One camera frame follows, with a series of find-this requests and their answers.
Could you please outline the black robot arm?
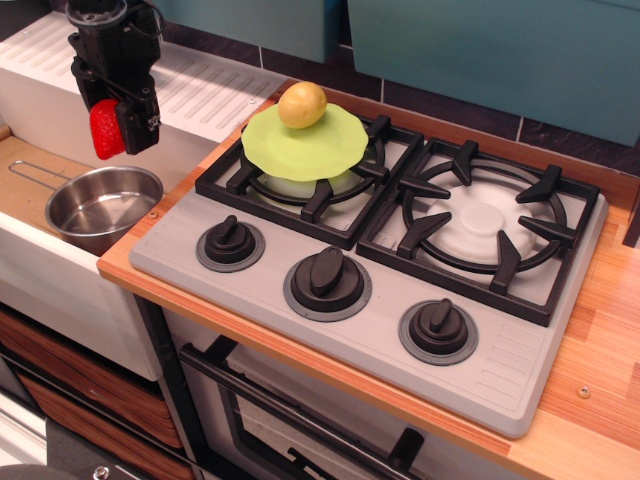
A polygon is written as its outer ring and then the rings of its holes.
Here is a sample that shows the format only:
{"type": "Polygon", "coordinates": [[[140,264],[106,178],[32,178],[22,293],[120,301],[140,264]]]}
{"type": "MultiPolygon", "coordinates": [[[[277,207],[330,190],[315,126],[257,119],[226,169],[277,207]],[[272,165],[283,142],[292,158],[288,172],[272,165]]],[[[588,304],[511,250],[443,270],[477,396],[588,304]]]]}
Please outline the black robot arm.
{"type": "Polygon", "coordinates": [[[136,155],[159,141],[160,109],[152,66],[165,21],[150,1],[69,1],[77,31],[71,73],[89,111],[96,155],[136,155]]]}

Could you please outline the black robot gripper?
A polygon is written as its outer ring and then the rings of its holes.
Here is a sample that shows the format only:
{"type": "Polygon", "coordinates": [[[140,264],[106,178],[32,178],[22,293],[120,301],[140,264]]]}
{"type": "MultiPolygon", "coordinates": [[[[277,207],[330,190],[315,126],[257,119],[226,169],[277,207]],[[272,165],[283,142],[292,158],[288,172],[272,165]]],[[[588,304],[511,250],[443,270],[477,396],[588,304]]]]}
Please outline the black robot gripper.
{"type": "Polygon", "coordinates": [[[69,9],[76,28],[71,73],[88,111],[115,99],[116,118],[129,155],[159,142],[160,110],[150,70],[160,59],[161,13],[157,9],[69,9]]]}

